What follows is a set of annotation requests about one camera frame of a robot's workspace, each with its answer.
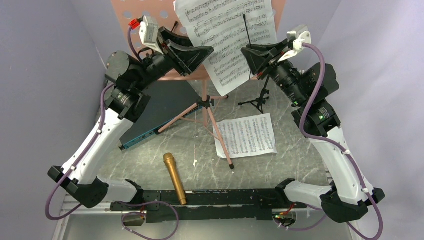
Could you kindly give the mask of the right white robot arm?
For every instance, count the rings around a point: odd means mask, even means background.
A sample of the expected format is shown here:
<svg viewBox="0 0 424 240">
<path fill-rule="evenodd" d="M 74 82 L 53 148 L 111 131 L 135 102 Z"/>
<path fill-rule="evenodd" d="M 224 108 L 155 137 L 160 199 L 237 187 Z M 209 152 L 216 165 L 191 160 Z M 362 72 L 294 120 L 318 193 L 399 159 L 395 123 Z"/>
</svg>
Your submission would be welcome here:
<svg viewBox="0 0 424 240">
<path fill-rule="evenodd" d="M 252 44 L 243 47 L 241 53 L 258 79 L 273 80 L 291 101 L 295 124 L 320 154 L 331 180 L 330 185 L 319 186 L 289 178 L 276 187 L 276 203 L 282 208 L 292 203 L 320 207 L 337 223 L 359 220 L 385 194 L 362 175 L 348 150 L 341 121 L 326 100 L 340 87 L 336 71 L 321 60 L 307 71 L 299 72 L 289 60 L 283 59 L 289 46 L 288 40 Z"/>
</svg>

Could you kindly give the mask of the sheet music page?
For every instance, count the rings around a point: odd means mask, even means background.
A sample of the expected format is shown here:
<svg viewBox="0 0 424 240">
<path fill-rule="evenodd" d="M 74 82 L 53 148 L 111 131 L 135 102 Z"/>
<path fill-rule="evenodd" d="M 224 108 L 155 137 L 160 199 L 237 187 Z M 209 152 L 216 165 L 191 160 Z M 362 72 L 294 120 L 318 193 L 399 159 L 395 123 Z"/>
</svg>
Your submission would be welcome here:
<svg viewBox="0 0 424 240">
<path fill-rule="evenodd" d="M 276 154 L 276 139 L 269 113 L 217 123 L 231 159 Z"/>
<path fill-rule="evenodd" d="M 253 76 L 242 48 L 277 42 L 270 0 L 177 0 L 174 10 L 195 47 L 213 47 L 203 65 L 221 96 Z"/>
</svg>

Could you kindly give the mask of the pink music stand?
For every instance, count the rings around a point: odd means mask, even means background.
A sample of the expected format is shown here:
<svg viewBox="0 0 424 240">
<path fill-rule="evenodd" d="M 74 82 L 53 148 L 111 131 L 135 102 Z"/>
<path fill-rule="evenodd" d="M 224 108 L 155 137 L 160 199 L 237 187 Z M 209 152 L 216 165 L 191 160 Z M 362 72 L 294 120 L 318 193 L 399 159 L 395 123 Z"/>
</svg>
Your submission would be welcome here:
<svg viewBox="0 0 424 240">
<path fill-rule="evenodd" d="M 156 19 L 158 23 L 158 27 L 165 27 L 172 31 L 173 33 L 181 36 L 185 36 L 186 34 L 182 32 L 183 28 L 180 25 L 179 19 L 174 11 L 174 5 L 169 0 L 159 1 L 158 3 L 154 3 L 152 0 L 142 1 L 141 3 L 116 3 L 114 4 L 114 10 L 116 12 L 121 11 L 122 13 L 134 13 L 136 10 L 142 10 L 142 16 L 150 16 Z M 187 81 L 193 89 L 200 96 L 200 99 L 197 100 L 197 103 L 187 108 L 185 111 L 180 113 L 166 125 L 161 127 L 157 131 L 157 135 L 164 132 L 167 128 L 169 128 L 172 124 L 174 124 L 178 120 L 186 120 L 187 116 L 194 113 L 197 110 L 202 110 L 203 120 L 201 124 L 205 128 L 208 127 L 209 123 L 212 123 L 214 127 L 217 126 L 217 122 L 214 117 L 214 112 L 210 108 L 204 108 L 203 103 L 206 100 L 209 100 L 211 104 L 215 102 L 215 100 L 221 100 L 222 96 L 209 96 L 208 94 L 208 81 L 209 75 L 207 74 L 205 68 L 200 66 L 198 70 L 194 72 L 192 75 L 181 76 L 176 70 L 171 70 L 164 77 L 159 79 L 158 81 Z"/>
</svg>

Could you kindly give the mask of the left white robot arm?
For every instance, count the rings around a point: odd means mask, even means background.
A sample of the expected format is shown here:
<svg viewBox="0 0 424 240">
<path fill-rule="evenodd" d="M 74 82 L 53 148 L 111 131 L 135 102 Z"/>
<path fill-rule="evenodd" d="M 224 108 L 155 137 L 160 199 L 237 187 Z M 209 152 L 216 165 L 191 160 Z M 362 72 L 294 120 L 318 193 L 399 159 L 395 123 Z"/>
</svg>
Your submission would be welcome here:
<svg viewBox="0 0 424 240">
<path fill-rule="evenodd" d="M 67 162 L 48 171 L 57 188 L 88 209 L 103 201 L 124 202 L 131 210 L 143 205 L 144 191 L 134 181 L 107 181 L 98 176 L 104 158 L 144 113 L 151 99 L 145 89 L 172 70 L 183 77 L 191 75 L 214 52 L 212 46 L 195 46 L 188 37 L 165 27 L 153 39 L 154 53 L 144 59 L 121 50 L 110 55 L 105 77 L 111 81 L 111 95 L 100 99 L 98 122 Z"/>
</svg>

